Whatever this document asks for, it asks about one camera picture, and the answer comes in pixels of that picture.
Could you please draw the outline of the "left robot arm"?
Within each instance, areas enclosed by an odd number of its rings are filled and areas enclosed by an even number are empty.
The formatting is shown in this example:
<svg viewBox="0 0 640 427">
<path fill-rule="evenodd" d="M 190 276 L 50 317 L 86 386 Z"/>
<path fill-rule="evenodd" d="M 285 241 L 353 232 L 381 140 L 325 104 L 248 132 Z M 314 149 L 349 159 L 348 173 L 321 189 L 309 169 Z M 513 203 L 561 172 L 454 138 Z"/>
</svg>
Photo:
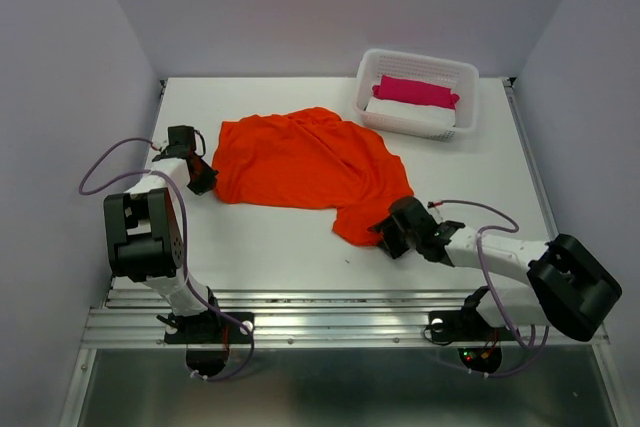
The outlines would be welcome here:
<svg viewBox="0 0 640 427">
<path fill-rule="evenodd" d="M 160 315 L 167 344 L 212 344 L 221 338 L 223 318 L 208 306 L 215 296 L 185 272 L 187 248 L 173 201 L 183 188 L 210 192 L 217 172 L 200 157 L 153 159 L 161 174 L 147 173 L 128 191 L 104 199 L 109 264 L 115 277 L 126 277 L 158 294 L 171 312 Z"/>
</svg>

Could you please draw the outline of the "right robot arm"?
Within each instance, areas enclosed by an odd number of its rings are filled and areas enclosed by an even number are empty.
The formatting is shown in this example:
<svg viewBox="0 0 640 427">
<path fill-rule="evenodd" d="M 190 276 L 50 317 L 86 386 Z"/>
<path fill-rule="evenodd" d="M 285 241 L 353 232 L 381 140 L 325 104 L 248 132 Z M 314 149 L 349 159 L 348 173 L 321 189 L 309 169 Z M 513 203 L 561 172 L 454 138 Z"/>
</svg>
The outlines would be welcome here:
<svg viewBox="0 0 640 427">
<path fill-rule="evenodd" d="M 415 249 L 426 260 L 483 272 L 488 292 L 460 313 L 463 331 L 482 337 L 494 327 L 545 325 L 586 342 L 622 296 L 622 287 L 574 237 L 544 241 L 483 235 L 462 222 L 429 214 L 391 215 L 370 230 L 392 258 Z"/>
</svg>

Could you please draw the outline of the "orange t shirt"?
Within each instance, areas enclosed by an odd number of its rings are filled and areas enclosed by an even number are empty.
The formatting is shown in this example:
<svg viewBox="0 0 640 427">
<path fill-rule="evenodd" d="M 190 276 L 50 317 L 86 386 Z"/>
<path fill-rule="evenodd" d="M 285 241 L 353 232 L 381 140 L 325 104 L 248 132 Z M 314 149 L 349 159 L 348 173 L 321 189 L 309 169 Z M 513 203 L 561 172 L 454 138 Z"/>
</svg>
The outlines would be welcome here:
<svg viewBox="0 0 640 427">
<path fill-rule="evenodd" d="M 414 193 L 378 133 L 321 107 L 223 122 L 212 167 L 220 201 L 333 209 L 333 233 L 360 247 L 380 242 L 374 225 Z"/>
</svg>

